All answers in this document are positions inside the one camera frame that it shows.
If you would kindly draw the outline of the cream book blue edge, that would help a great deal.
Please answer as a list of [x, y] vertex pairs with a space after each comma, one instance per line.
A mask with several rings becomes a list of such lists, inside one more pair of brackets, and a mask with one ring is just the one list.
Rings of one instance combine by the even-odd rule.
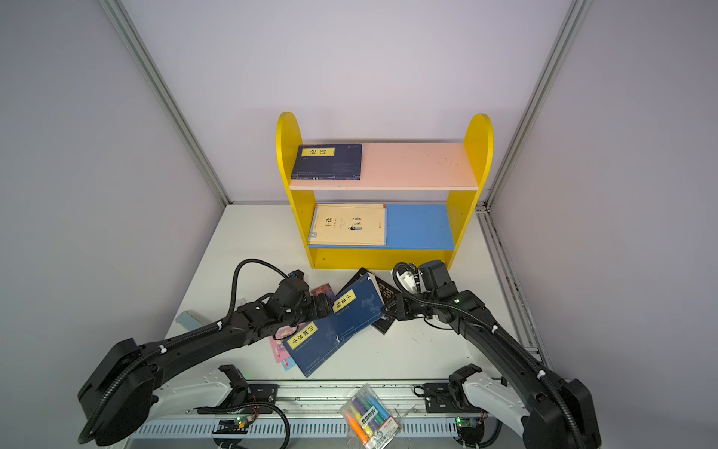
[[319, 204], [310, 226], [309, 243], [323, 246], [384, 246], [385, 204]]

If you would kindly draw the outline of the dark blue book yellow label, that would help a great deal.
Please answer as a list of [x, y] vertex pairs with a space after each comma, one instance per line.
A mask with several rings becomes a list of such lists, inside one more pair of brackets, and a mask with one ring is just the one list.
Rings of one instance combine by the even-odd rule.
[[301, 181], [358, 181], [362, 173], [363, 145], [336, 143], [300, 145], [291, 179]]

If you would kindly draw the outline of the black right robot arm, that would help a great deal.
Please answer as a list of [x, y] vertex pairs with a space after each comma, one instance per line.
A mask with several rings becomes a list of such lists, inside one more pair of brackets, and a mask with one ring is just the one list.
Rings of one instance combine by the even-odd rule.
[[443, 262], [420, 267], [399, 262], [392, 277], [399, 294], [386, 306], [387, 314], [398, 321], [437, 317], [501, 374], [497, 382], [475, 365], [457, 370], [451, 384], [458, 407], [487, 411], [527, 448], [601, 447], [588, 387], [577, 379], [564, 380], [531, 355], [477, 295], [456, 287]]

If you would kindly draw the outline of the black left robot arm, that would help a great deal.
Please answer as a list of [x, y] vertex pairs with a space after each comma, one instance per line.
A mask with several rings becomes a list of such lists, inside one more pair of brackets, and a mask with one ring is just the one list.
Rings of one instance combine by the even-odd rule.
[[128, 437], [159, 402], [156, 390], [190, 368], [274, 337], [283, 327], [309, 324], [331, 314], [330, 300], [310, 293], [302, 271], [275, 269], [282, 278], [276, 291], [239, 304], [239, 273], [252, 264], [275, 269], [261, 259], [241, 261], [233, 273], [229, 309], [223, 318], [159, 342], [121, 340], [108, 350], [78, 392], [86, 418], [78, 437], [81, 445], [113, 445]]

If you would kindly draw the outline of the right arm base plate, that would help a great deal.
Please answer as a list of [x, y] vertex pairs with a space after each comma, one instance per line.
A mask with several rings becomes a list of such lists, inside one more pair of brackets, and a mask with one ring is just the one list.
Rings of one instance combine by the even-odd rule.
[[464, 392], [464, 383], [476, 373], [484, 370], [469, 364], [452, 373], [446, 382], [415, 385], [412, 392], [424, 402], [427, 413], [484, 413], [484, 409], [469, 402]]

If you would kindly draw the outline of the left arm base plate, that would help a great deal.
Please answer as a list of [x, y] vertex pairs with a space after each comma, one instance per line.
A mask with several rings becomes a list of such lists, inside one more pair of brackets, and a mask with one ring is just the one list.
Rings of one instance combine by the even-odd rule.
[[279, 386], [268, 383], [249, 383], [241, 371], [234, 365], [222, 365], [220, 372], [229, 381], [230, 391], [224, 399], [215, 406], [196, 408], [200, 415], [221, 415], [222, 413], [272, 413], [269, 407], [276, 403]]

